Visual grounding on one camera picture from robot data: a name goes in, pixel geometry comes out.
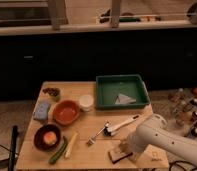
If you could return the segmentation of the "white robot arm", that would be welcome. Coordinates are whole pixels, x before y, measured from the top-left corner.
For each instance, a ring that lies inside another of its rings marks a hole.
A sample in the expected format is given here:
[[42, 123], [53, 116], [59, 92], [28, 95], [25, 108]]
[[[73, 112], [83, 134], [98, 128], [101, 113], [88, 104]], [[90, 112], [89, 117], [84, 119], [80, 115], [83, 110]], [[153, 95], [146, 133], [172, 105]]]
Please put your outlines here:
[[120, 143], [122, 152], [131, 152], [134, 160], [153, 145], [177, 155], [197, 166], [197, 141], [182, 137], [165, 130], [166, 120], [159, 114], [153, 114]]

